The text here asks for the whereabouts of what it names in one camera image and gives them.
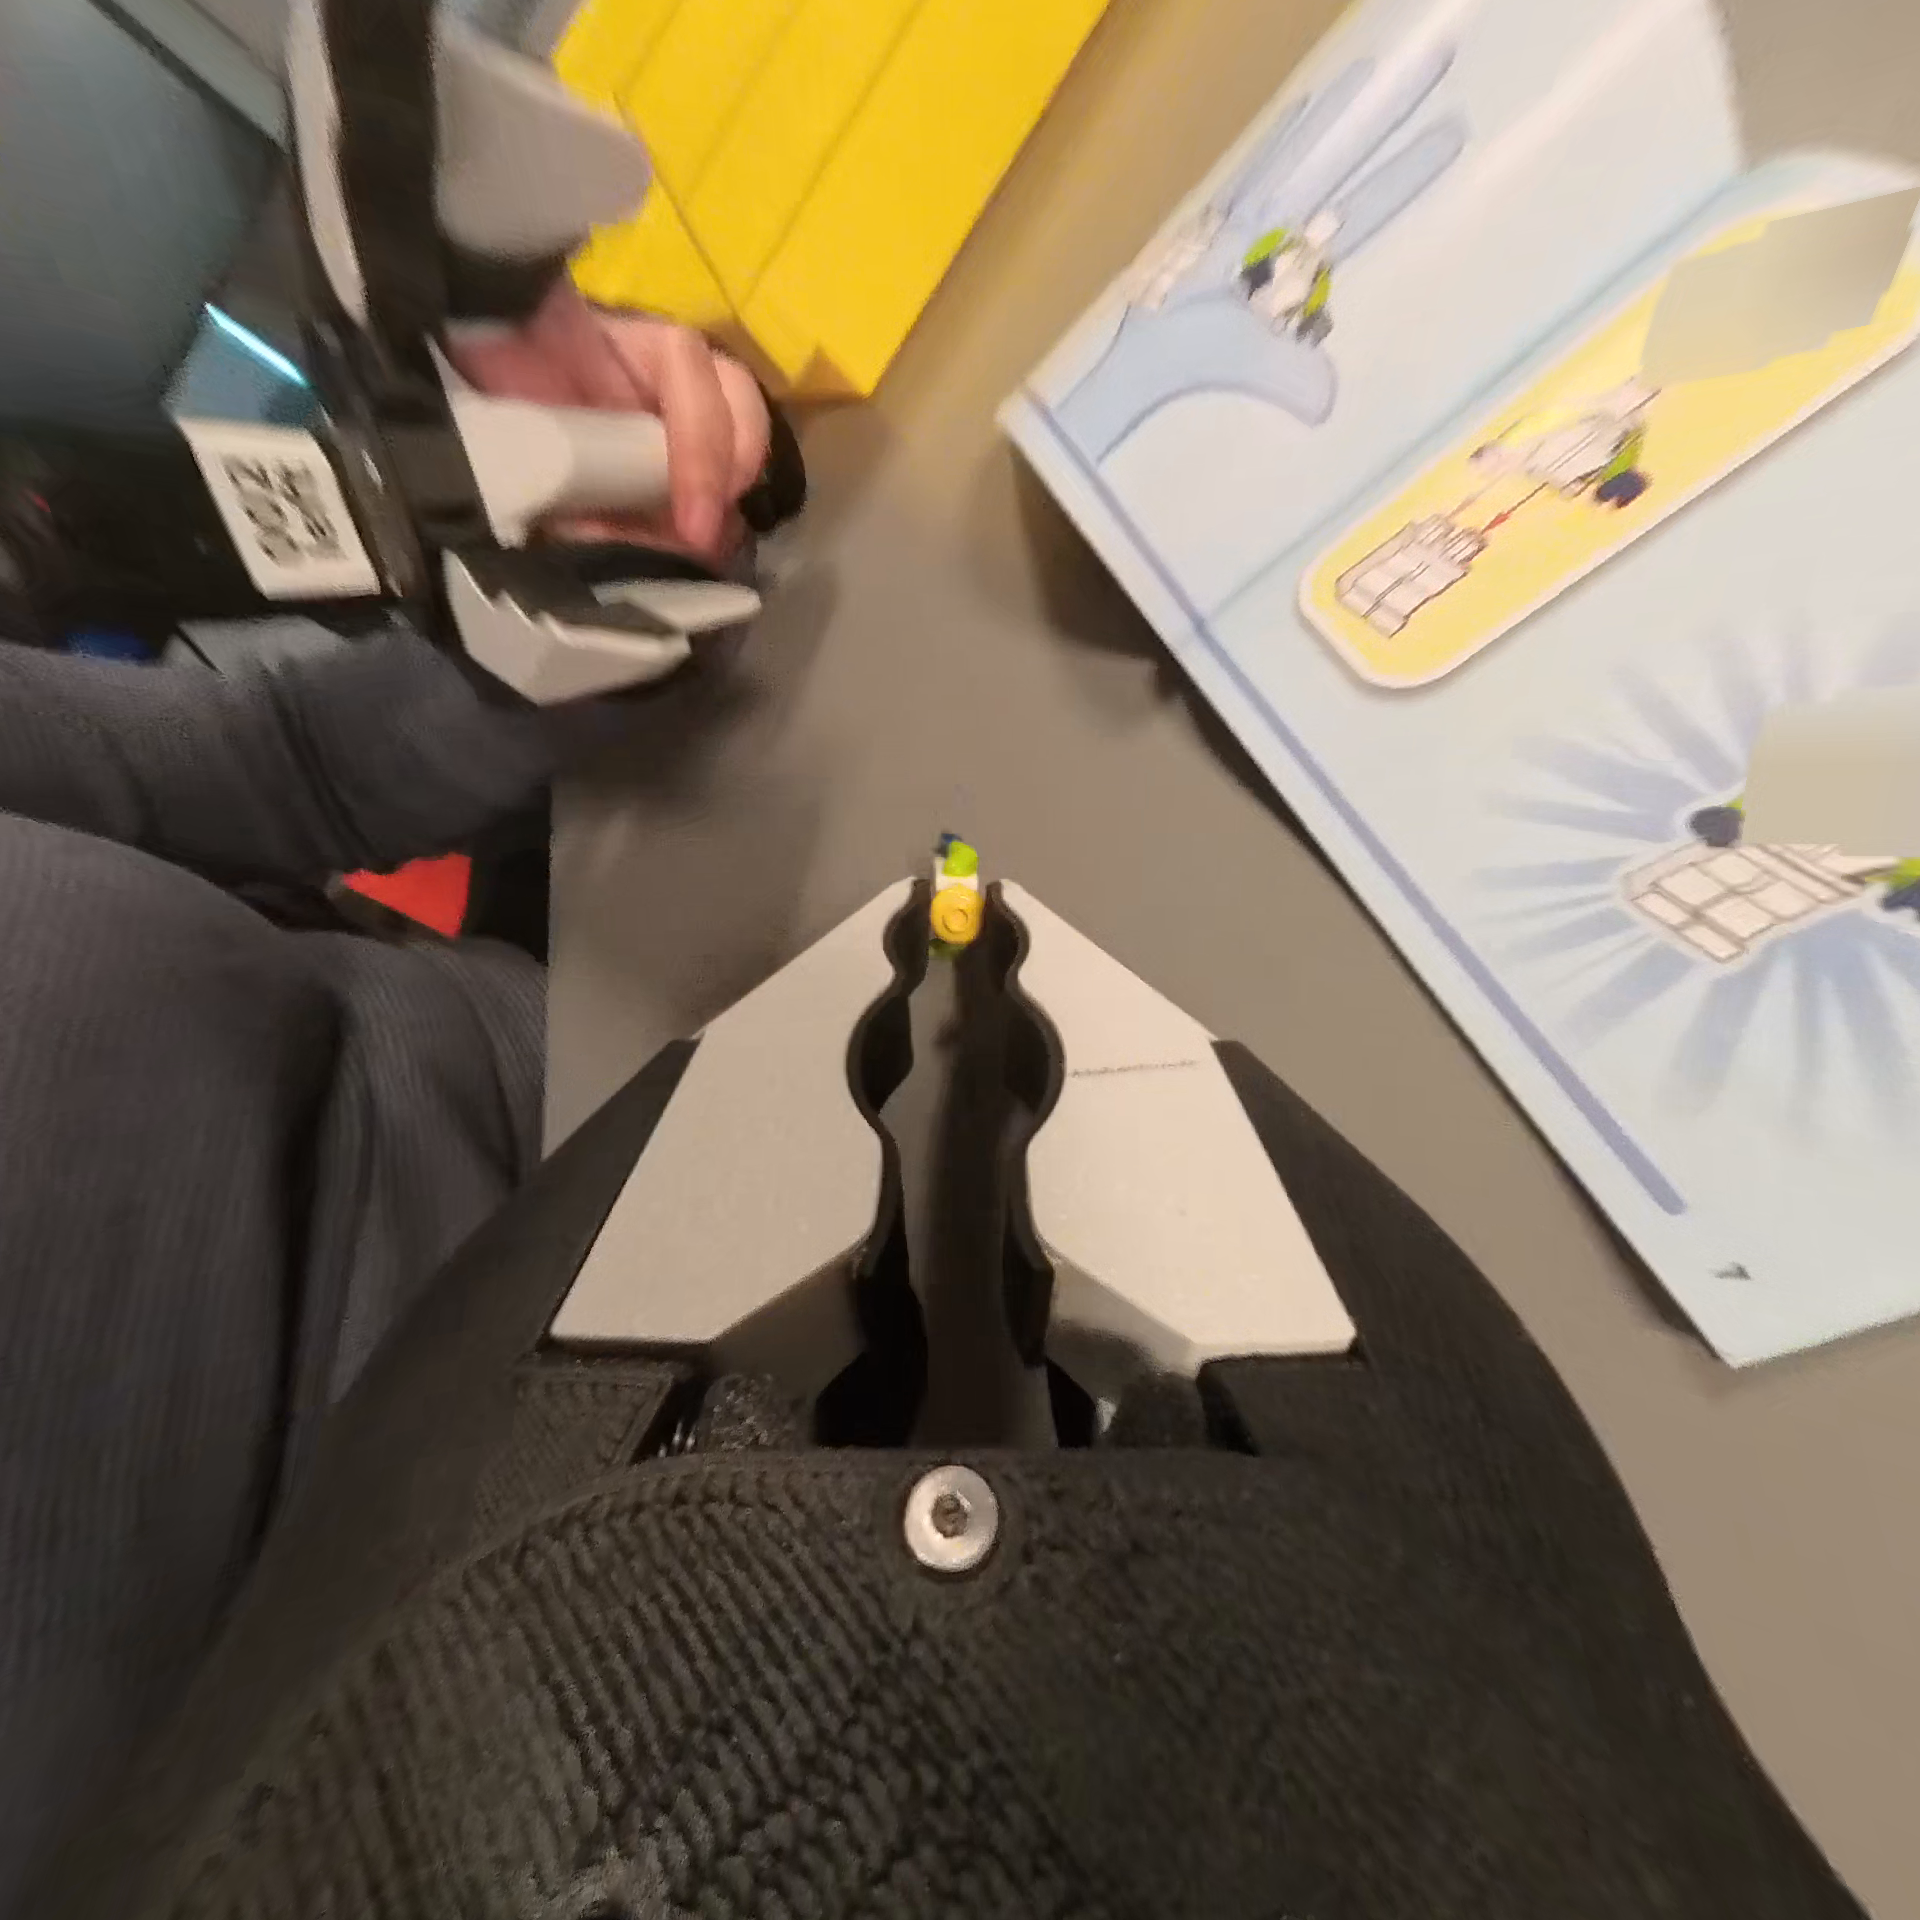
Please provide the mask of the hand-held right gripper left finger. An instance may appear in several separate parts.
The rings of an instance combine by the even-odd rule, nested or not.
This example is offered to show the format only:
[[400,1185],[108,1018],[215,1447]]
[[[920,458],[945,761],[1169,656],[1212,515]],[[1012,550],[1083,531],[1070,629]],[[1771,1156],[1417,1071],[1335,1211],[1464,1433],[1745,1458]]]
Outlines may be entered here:
[[897,978],[900,879],[708,1021],[548,1325],[554,1346],[716,1375],[839,1375],[884,1147],[852,1042]]

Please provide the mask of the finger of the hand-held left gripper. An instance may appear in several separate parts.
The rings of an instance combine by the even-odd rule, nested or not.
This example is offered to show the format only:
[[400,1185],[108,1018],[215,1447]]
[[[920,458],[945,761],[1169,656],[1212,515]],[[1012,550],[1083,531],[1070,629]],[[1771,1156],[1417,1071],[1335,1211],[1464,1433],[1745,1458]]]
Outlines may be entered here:
[[566,639],[541,613],[534,547],[439,555],[444,639],[465,665],[527,706],[562,708],[635,689],[686,662],[687,639]]
[[531,567],[539,611],[578,644],[692,641],[747,627],[762,611],[753,582],[650,542],[543,540]]

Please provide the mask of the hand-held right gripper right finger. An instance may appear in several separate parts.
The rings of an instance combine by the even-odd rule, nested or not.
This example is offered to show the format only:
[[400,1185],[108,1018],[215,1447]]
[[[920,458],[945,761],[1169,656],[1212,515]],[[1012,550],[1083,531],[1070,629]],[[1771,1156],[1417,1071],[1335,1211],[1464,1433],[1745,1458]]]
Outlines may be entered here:
[[1354,1321],[1212,1030],[1018,883],[1006,952],[1004,1298],[1016,1348],[1061,1375],[1199,1375],[1327,1358]]

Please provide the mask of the yellow plastic bin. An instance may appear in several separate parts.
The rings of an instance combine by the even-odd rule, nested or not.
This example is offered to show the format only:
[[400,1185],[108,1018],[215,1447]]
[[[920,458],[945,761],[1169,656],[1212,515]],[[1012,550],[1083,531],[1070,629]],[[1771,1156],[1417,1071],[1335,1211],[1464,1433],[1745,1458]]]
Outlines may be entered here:
[[587,301],[684,324],[777,399],[880,388],[1106,2],[587,2],[549,63],[646,146]]

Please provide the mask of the lego instruction booklet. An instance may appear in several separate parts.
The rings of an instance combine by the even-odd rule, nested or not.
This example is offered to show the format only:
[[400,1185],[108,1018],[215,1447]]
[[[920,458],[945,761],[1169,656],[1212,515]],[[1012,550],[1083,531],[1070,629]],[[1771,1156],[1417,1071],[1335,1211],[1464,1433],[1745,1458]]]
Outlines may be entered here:
[[1915,1318],[1915,4],[1354,4],[1001,409],[1725,1365]]

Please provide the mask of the person's left forearm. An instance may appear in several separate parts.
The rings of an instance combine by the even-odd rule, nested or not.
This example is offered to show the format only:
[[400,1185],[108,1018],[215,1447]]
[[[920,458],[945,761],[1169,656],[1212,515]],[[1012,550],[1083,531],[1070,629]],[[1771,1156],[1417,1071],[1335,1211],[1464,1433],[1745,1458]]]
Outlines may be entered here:
[[231,673],[3,644],[3,876],[68,843],[221,884],[389,873],[530,815],[627,718],[527,704],[407,630]]

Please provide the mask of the person's left hand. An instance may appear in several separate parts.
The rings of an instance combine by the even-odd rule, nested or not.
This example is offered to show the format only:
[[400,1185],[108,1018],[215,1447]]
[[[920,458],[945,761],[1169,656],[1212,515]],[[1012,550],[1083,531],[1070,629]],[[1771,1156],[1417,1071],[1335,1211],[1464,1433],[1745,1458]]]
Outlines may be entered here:
[[450,362],[480,392],[661,425],[667,497],[646,512],[549,516],[549,540],[642,544],[729,570],[751,533],[740,502],[766,469],[772,413],[755,376],[672,320],[601,308],[569,279],[516,324],[457,329]]

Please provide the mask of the black monitor screen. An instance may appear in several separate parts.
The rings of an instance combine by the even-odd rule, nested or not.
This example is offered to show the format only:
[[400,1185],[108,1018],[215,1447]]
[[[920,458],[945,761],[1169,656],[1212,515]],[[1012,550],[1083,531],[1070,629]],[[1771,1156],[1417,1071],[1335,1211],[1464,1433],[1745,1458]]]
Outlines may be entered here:
[[139,420],[209,329],[275,143],[108,13],[1,7],[3,420]]

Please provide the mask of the small red object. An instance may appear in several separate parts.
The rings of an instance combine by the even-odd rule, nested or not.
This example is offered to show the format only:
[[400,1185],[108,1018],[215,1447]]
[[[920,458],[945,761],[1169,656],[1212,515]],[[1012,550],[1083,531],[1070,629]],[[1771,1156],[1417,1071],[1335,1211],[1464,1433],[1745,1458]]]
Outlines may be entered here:
[[353,873],[328,883],[328,903],[350,925],[393,940],[456,943],[467,923],[471,861],[465,853]]

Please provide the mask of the person's grey sweater torso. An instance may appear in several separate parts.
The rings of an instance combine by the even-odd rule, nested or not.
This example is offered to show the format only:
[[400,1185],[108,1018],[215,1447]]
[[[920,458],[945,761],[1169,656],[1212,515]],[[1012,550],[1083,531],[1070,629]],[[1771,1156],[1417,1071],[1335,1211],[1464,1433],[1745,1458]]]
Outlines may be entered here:
[[326,1411],[539,1158],[545,977],[3,823],[1,1883],[172,1716]]

